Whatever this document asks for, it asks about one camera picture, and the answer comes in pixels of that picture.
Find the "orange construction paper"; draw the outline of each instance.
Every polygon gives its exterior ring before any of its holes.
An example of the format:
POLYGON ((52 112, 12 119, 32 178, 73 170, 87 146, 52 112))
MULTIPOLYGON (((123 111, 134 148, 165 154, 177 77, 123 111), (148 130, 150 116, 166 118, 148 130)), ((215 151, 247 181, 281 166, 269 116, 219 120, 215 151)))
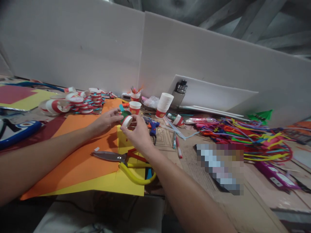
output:
MULTIPOLYGON (((121 100, 106 100, 102 113, 118 107, 120 104, 122 104, 121 100)), ((100 116, 69 115, 53 137, 84 128, 95 121, 98 117, 100 116)), ((100 150, 117 153, 117 139, 117 127, 112 128, 105 135, 92 139, 69 155, 56 168, 23 194, 21 200, 54 192, 80 182, 116 172, 118 170, 118 163, 104 160, 98 162, 98 158, 94 158, 90 154, 97 147, 99 147, 100 150)))

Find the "scissors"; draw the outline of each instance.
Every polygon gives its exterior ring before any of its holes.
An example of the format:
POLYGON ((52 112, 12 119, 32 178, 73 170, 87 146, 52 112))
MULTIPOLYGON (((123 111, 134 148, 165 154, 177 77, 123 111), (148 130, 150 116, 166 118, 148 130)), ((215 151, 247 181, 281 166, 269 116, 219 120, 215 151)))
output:
POLYGON ((111 162, 120 162, 119 168, 128 176, 128 178, 133 181, 136 184, 140 185, 146 185, 150 184, 154 179, 156 178, 156 173, 153 174, 153 176, 148 179, 148 180, 142 180, 137 178, 130 170, 129 168, 147 168, 150 167, 151 165, 148 163, 127 163, 128 158, 132 157, 135 159, 138 159, 142 162, 147 162, 147 160, 143 157, 140 157, 138 155, 135 155, 134 152, 136 149, 131 149, 125 154, 118 154, 110 151, 95 151, 92 152, 93 156, 96 156, 100 159, 106 160, 106 161, 111 161, 111 162))

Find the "marker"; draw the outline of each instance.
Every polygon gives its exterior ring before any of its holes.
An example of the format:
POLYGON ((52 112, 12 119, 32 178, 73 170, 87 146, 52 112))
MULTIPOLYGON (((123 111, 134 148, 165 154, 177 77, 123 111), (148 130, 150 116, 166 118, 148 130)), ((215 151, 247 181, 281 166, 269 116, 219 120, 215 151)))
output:
POLYGON ((173 135, 173 149, 176 149, 176 132, 173 135))
POLYGON ((178 156, 180 159, 182 159, 182 154, 181 154, 181 149, 180 149, 178 137, 176 137, 176 144, 177 144, 178 156))

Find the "glue gun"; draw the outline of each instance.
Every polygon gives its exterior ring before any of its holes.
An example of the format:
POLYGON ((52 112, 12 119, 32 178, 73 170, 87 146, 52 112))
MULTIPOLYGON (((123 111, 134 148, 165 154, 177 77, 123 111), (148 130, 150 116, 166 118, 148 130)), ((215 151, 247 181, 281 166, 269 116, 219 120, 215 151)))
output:
POLYGON ((156 135, 156 128, 159 127, 160 123, 156 122, 156 121, 150 121, 149 124, 150 124, 150 128, 151 128, 149 135, 155 136, 156 135))

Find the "yellow paper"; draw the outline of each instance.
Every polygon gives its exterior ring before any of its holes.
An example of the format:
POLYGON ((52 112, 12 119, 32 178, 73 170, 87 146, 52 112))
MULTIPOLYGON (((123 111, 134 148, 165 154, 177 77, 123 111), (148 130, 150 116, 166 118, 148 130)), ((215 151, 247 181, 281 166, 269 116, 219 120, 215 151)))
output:
POLYGON ((20 101, 17 101, 13 104, 3 104, 1 103, 1 107, 7 107, 7 108, 14 108, 24 111, 30 111, 31 109, 34 109, 39 106, 39 104, 43 100, 49 99, 53 95, 57 95, 57 93, 54 92, 48 92, 44 90, 35 89, 32 92, 37 92, 37 94, 31 95, 25 99, 22 99, 20 101))
MULTIPOLYGON (((124 154, 132 149, 132 144, 127 140, 126 136, 118 126, 118 147, 119 154, 124 154)), ((129 163, 143 163, 137 159, 130 158, 129 163)), ((145 169, 130 168, 131 172, 140 179, 145 177, 145 169)), ((85 181, 73 186, 57 190, 42 196, 59 195, 67 193, 76 193, 87 190, 100 190, 114 193, 131 194, 137 196, 144 195, 144 186, 133 183, 120 169, 114 173, 101 176, 89 181, 85 181)))

